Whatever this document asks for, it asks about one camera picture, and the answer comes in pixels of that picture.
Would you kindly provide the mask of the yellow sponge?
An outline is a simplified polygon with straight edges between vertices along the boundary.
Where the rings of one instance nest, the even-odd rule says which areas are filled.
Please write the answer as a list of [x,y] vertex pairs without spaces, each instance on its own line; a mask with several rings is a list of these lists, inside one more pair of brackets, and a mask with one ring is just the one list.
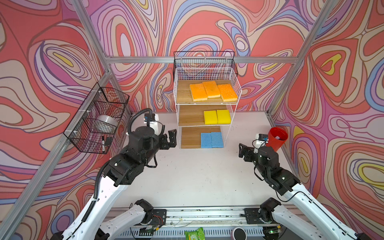
[[217,125],[218,124],[218,116],[217,111],[204,111],[204,122],[205,125]]
[[229,125],[231,123],[231,114],[229,110],[217,110],[218,125]]

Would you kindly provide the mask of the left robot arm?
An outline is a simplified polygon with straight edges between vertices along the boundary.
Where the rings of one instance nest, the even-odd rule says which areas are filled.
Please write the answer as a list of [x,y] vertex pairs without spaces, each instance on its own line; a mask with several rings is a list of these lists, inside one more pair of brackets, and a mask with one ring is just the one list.
[[152,225],[158,219],[153,206],[141,199],[126,212],[103,222],[120,195],[145,168],[151,167],[149,163],[156,160],[156,153],[177,145],[177,130],[157,135],[153,128],[141,126],[128,137],[128,145],[99,170],[93,197],[70,226],[52,236],[53,240],[112,240],[126,229]]

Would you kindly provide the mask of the beige sponge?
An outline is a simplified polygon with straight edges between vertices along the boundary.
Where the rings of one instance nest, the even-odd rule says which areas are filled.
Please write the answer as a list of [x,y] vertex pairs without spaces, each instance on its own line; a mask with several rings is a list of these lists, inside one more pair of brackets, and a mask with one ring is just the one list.
[[190,84],[190,91],[194,102],[206,101],[208,99],[203,83]]

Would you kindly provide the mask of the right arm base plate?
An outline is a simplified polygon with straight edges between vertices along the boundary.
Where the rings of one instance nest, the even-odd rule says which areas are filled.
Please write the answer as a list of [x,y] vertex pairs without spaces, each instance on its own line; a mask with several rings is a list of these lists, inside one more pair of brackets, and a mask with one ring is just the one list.
[[240,213],[240,217],[245,218],[249,225],[277,225],[272,215],[269,212],[265,212],[260,208],[245,208],[243,213]]

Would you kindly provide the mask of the blue sponge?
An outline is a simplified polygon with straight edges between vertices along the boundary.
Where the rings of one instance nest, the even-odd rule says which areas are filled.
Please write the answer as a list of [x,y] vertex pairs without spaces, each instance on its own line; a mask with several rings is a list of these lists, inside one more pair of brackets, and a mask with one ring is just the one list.
[[224,142],[221,132],[212,132],[211,133],[212,148],[223,148]]
[[202,149],[211,149],[212,144],[212,134],[211,133],[201,133],[201,148]]

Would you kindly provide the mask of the orange sponge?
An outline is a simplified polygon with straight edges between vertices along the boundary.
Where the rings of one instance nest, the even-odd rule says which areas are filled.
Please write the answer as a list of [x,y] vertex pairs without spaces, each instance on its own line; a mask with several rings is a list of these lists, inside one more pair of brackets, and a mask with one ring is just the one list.
[[221,97],[221,92],[220,92],[218,85],[215,81],[203,82],[203,86],[205,88],[208,99]]
[[236,102],[238,100],[238,96],[231,84],[220,84],[218,89],[223,102]]

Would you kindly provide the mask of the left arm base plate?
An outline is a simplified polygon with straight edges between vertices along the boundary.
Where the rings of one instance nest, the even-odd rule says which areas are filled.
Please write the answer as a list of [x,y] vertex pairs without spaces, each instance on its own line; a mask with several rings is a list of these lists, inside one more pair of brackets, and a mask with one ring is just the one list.
[[148,216],[145,216],[144,220],[136,224],[135,227],[140,226],[152,226],[161,227],[166,223],[167,210],[166,209],[154,209]]

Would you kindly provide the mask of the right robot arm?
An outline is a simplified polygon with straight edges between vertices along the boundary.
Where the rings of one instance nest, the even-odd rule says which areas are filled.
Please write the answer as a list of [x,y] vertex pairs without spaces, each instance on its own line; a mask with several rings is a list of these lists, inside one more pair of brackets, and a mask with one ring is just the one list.
[[290,171],[282,168],[272,147],[258,149],[239,144],[239,157],[254,164],[255,176],[271,187],[277,197],[264,201],[254,216],[276,222],[303,240],[368,240],[328,211]]

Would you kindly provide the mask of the white wire wooden shelf rack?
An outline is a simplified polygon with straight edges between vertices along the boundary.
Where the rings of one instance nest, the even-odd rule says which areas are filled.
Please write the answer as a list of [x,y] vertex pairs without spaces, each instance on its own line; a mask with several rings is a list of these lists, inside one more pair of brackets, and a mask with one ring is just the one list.
[[[190,85],[214,81],[217,85],[228,84],[234,90],[233,101],[222,97],[194,101]],[[174,99],[177,113],[181,149],[200,149],[201,134],[220,133],[223,145],[231,130],[232,122],[240,101],[242,88],[233,68],[176,68],[174,73]],[[205,124],[205,111],[227,110],[231,120],[226,124]]]

